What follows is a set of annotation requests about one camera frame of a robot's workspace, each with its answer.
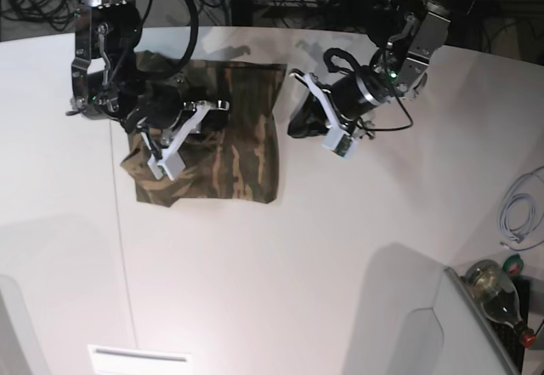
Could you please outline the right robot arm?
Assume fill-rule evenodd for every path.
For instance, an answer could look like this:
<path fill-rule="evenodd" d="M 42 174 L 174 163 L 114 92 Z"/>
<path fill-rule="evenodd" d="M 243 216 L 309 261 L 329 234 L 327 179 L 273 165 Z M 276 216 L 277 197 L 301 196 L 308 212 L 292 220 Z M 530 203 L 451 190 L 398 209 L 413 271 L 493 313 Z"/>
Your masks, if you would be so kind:
<path fill-rule="evenodd" d="M 190 15 L 184 54 L 161 71 L 145 71 L 139 67 L 134 49 L 148 15 L 138 11 L 135 1 L 78 0 L 70 115 L 108 118 L 127 134 L 135 134 L 174 130 L 195 118 L 198 104 L 209 103 L 212 107 L 199 130 L 216 132 L 227 125 L 226 101 L 212 99 L 200 88 L 181 93 L 168 85 L 190 63 L 199 33 L 196 4 L 183 1 Z"/>

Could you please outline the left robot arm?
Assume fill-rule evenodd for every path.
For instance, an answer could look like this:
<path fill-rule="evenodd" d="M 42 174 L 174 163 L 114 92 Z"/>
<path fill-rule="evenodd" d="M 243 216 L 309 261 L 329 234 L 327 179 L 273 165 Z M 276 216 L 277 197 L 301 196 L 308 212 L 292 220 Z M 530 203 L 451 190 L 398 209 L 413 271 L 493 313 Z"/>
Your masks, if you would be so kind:
<path fill-rule="evenodd" d="M 476 0 L 361 0 L 366 35 L 377 50 L 362 65 L 348 51 L 329 48 L 323 62 L 340 77 L 324 84 L 312 73 L 294 69 L 309 91 L 291 119 L 295 139 L 321 136 L 333 129 L 352 139 L 375 137 L 381 128 L 369 115 L 378 107 L 412 97 L 422 86 L 433 53 L 445 44 L 451 21 L 468 14 Z"/>

